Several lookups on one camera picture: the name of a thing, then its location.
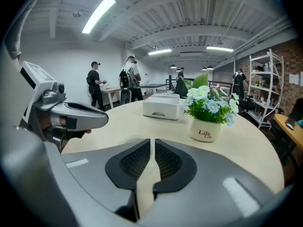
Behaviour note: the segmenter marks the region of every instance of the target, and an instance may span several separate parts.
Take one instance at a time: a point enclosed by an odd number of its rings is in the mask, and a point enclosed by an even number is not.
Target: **black cap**
[[[100,63],[98,63],[98,62],[96,62],[96,61],[93,61],[93,62],[91,63],[91,66],[93,66],[93,65],[95,65],[95,64],[97,64],[98,66],[100,65]]]

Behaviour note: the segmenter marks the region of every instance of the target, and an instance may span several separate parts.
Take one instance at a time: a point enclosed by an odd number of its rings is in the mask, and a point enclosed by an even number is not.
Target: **white t-shirt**
[[[124,67],[122,67],[123,70],[128,71],[129,75],[131,76],[132,80],[132,88],[140,88],[139,83],[137,83],[135,75],[139,74],[139,70],[136,64],[127,62]]]

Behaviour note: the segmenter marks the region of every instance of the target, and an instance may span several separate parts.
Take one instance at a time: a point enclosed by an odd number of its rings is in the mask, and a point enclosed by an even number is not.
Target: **robotic arm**
[[[40,66],[23,62],[20,70],[34,90],[23,120],[43,141],[54,143],[61,151],[65,141],[72,138],[82,138],[84,132],[101,128],[108,122],[108,115],[90,105],[76,103],[66,98],[64,84],[57,82]],[[49,115],[51,125],[42,129],[39,113]],[[66,125],[60,124],[60,117]]]

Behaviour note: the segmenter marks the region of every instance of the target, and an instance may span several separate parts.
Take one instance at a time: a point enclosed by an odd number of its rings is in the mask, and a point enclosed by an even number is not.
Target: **white box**
[[[177,120],[179,118],[179,101],[178,94],[156,93],[143,101],[143,115]]]

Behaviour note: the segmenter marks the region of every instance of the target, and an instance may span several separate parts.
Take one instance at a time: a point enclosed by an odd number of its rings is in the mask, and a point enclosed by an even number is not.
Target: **ceiling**
[[[23,33],[47,31],[56,37],[60,28],[81,33],[102,0],[38,0]],[[132,50],[150,52],[164,63],[198,62],[217,65],[226,52],[206,46],[240,49],[253,46],[291,27],[278,0],[115,0],[93,28],[95,40],[116,38]],[[81,11],[75,18],[73,12]]]

